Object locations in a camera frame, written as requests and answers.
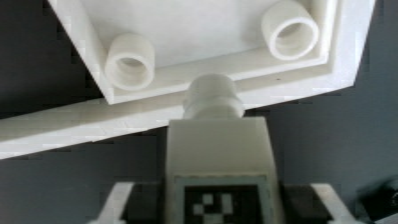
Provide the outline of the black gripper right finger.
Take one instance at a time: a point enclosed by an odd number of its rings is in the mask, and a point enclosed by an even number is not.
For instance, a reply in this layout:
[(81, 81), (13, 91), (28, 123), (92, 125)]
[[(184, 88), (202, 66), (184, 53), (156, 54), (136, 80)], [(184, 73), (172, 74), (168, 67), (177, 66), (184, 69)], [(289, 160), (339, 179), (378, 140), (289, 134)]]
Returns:
[(362, 224), (330, 184), (283, 184), (280, 197), (285, 224)]

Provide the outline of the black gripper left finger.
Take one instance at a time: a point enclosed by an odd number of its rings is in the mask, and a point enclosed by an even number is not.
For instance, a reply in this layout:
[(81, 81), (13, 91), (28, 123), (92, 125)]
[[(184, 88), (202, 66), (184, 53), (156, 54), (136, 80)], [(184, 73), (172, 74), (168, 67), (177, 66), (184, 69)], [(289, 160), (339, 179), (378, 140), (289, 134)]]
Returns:
[(161, 224), (161, 184), (116, 182), (86, 224)]

